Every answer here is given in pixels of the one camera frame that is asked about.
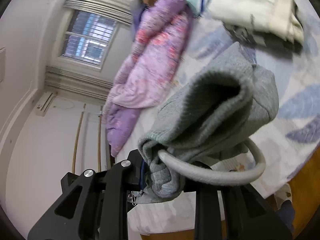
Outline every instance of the window frame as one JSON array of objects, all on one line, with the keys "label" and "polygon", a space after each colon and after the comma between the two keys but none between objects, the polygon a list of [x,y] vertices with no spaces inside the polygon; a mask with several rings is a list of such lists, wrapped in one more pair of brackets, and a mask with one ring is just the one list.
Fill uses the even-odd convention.
[{"label": "window frame", "polygon": [[[62,52],[63,52],[63,48],[64,48],[64,42],[65,42],[65,37],[66,37],[66,33],[68,32],[70,23],[75,15],[75,11],[74,9],[71,8],[63,8],[63,12],[62,12],[62,18],[60,21],[60,25],[59,25],[59,29],[56,35],[56,39],[55,39],[55,43],[53,46],[53,50],[52,50],[52,54],[51,54],[51,60],[50,63],[52,66],[58,66],[58,67],[63,67],[66,66],[68,68],[79,68],[79,67],[84,67],[90,70],[94,70],[94,71],[99,71],[101,72],[104,66],[104,63],[107,59],[108,53],[110,51],[110,48],[112,46],[112,42],[114,41],[118,30],[120,28],[120,23],[117,22],[116,26],[112,32],[112,35],[108,41],[108,47],[106,49],[106,51],[103,53],[103,57],[101,59],[101,62],[99,65],[97,64],[93,64],[90,62],[86,62],[86,61],[82,61],[82,60],[78,60],[75,58],[71,58],[71,57],[65,57],[62,56]],[[97,38],[95,37],[88,37],[91,40],[95,40]]]}]

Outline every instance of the person's foot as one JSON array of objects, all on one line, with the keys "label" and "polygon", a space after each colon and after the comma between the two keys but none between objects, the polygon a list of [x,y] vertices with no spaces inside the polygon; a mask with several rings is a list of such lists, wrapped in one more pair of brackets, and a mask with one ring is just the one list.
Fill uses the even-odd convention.
[{"label": "person's foot", "polygon": [[291,187],[288,183],[284,184],[276,193],[274,193],[277,207],[281,208],[281,205],[284,201],[290,200],[292,203],[292,192]]}]

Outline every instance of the folded white garment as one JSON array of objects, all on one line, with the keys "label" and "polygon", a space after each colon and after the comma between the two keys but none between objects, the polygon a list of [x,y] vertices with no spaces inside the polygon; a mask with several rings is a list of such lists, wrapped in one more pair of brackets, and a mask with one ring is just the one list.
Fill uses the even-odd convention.
[{"label": "folded white garment", "polygon": [[211,0],[208,10],[226,24],[303,44],[303,29],[294,15],[294,5],[293,0]]}]

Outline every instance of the silver screw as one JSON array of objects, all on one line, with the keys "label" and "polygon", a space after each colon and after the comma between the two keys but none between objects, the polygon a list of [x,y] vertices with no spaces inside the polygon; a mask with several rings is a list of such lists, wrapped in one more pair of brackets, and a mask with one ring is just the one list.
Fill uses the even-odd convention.
[{"label": "silver screw", "polygon": [[125,161],[122,161],[122,162],[121,162],[121,166],[122,166],[122,167],[128,167],[128,166],[130,166],[130,165],[131,165],[131,162],[128,161],[128,160],[125,160]]},{"label": "silver screw", "polygon": [[86,171],[84,171],[84,175],[85,175],[86,177],[91,177],[91,176],[93,175],[93,170],[86,170]]}]

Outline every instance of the bed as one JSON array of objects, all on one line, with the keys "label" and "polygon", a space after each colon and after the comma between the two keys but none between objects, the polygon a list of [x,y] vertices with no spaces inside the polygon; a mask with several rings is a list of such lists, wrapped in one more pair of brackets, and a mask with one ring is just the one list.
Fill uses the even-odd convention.
[{"label": "bed", "polygon": [[[320,19],[309,0],[295,2],[305,33],[301,55],[279,53],[266,48],[255,50],[257,64],[275,74],[280,100],[276,119],[251,136],[267,161],[263,175],[252,183],[265,198],[299,172],[312,156],[320,139]],[[226,35],[221,22],[210,19],[206,13],[204,17],[195,19],[168,98],[225,48]],[[143,110],[116,162],[126,159],[129,152],[137,148],[137,141],[151,128],[158,109],[159,106]],[[252,155],[247,153],[218,162],[212,168],[244,171],[254,165]],[[170,202],[137,205],[128,213],[128,222],[132,230],[148,235],[193,229],[194,216],[195,193],[182,193]]]}]

